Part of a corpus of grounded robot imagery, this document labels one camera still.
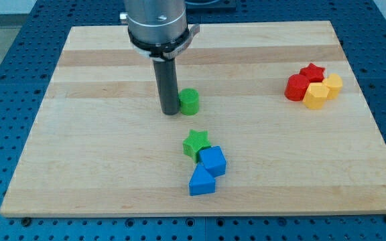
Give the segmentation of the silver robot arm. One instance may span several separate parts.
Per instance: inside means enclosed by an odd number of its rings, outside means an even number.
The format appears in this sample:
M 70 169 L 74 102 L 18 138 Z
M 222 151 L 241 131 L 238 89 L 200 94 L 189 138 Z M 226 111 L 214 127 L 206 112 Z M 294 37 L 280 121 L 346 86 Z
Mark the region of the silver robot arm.
M 200 32 L 188 27 L 184 0 L 124 0 L 120 20 L 126 23 L 130 42 L 142 56 L 157 62 L 179 56 Z

